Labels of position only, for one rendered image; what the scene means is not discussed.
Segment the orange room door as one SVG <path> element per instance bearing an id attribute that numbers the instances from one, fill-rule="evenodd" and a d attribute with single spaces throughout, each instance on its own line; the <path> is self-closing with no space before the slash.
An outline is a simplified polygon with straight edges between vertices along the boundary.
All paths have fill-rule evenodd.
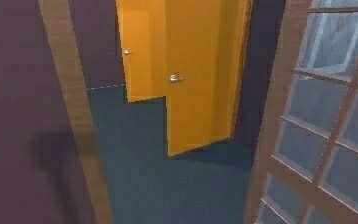
<path id="1" fill-rule="evenodd" d="M 227 139 L 236 123 L 253 0 L 167 0 L 167 153 Z M 184 80 L 171 83 L 175 74 Z"/>
<path id="2" fill-rule="evenodd" d="M 165 0 L 116 0 L 127 100 L 166 92 Z"/>

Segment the brown glazed room door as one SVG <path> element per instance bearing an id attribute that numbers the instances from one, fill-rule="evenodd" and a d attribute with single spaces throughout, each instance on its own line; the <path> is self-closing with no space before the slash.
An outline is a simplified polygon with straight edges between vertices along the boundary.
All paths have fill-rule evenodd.
<path id="1" fill-rule="evenodd" d="M 358 224 L 358 0 L 287 0 L 244 224 Z"/>

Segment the brown wooden door frame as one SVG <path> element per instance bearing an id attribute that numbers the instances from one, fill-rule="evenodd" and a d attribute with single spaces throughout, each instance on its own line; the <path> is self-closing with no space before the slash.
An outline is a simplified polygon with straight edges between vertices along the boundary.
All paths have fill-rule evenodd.
<path id="1" fill-rule="evenodd" d="M 114 224 L 68 0 L 37 0 L 97 224 Z"/>

